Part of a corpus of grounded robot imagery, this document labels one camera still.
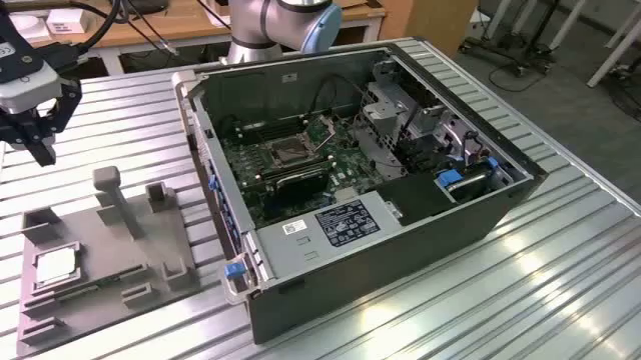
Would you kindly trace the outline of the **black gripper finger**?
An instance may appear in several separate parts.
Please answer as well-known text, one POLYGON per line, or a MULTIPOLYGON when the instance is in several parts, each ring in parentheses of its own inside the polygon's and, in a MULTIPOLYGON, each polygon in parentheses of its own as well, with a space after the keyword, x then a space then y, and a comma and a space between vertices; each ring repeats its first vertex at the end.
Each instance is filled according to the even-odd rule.
POLYGON ((56 155, 52 149, 54 134, 60 134, 70 120, 81 100, 81 85, 77 79, 61 80, 61 95, 44 116, 36 109, 32 112, 32 124, 26 126, 29 142, 26 149, 41 167, 54 165, 56 155))

